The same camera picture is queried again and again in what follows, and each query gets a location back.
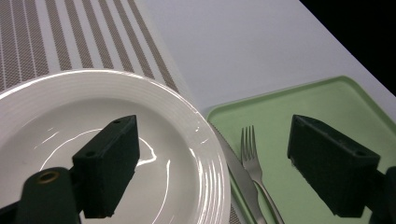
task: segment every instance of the white plate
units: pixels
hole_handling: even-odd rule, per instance
[[[0,95],[0,206],[41,169],[71,157],[111,120],[135,114],[141,158],[112,218],[82,223],[228,223],[219,142],[200,113],[151,79],[112,70],[40,77]]]

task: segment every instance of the table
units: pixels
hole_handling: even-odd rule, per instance
[[[345,75],[396,120],[396,98],[297,0],[0,0],[0,11],[0,91],[63,70],[110,68],[156,79],[205,116]],[[232,210],[230,222],[240,221]]]

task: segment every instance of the black background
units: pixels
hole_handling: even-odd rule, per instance
[[[341,44],[395,94],[394,0],[301,0]]]

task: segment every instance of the screw hole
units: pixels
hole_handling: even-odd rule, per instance
[[[87,156],[87,157],[92,157],[94,155],[95,155],[95,152],[93,152],[93,151],[85,153],[85,156]]]
[[[37,179],[39,184],[48,184],[59,177],[59,173],[56,171],[47,171],[40,175]]]

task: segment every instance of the cutlery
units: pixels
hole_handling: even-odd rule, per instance
[[[242,129],[241,134],[241,153],[242,164],[249,173],[251,179],[260,187],[265,199],[270,204],[271,211],[276,218],[276,223],[284,224],[282,216],[276,208],[268,190],[262,183],[262,168],[260,167],[259,159],[257,158],[256,136],[254,133],[254,126]]]
[[[250,179],[248,172],[242,166],[241,162],[236,157],[235,153],[231,149],[230,145],[224,139],[222,134],[217,130],[217,128],[209,123],[216,137],[219,139],[224,157],[227,161],[228,169],[230,170],[233,179],[238,186],[242,197],[244,198],[247,208],[250,210],[251,215],[258,224],[266,224],[266,220],[262,214],[262,210],[259,206],[258,192],[253,182]]]

